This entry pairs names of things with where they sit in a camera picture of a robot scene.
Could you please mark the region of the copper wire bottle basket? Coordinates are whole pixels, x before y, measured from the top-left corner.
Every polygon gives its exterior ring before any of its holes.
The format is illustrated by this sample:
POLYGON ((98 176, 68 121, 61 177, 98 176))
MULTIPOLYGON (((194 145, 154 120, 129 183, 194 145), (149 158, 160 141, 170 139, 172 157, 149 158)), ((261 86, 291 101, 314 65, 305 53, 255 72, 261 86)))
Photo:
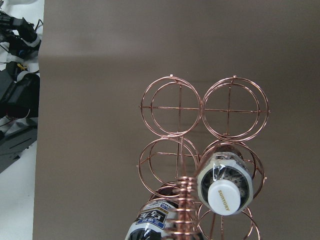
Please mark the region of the copper wire bottle basket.
POLYGON ((203 240, 260 240, 261 230, 250 204, 261 192, 266 176, 263 162, 248 141, 262 131, 270 114, 262 88, 252 80, 232 76, 200 95, 187 80, 169 75, 145 89, 139 107, 145 126, 156 135, 137 163, 150 197, 166 183, 194 178, 194 208, 203 240), (243 157, 252 179, 253 199, 241 212, 224 216, 199 200, 196 175, 203 154, 226 144, 236 147, 243 157))

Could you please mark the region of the tea bottle white cap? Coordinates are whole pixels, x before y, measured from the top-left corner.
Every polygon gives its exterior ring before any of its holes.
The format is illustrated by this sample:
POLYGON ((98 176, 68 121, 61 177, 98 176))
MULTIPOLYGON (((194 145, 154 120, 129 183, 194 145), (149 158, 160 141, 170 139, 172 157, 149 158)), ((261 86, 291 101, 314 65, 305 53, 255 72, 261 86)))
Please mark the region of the tea bottle white cap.
POLYGON ((199 200, 215 214, 238 214, 253 200, 251 174, 231 144, 213 146, 203 154, 196 180, 199 200))

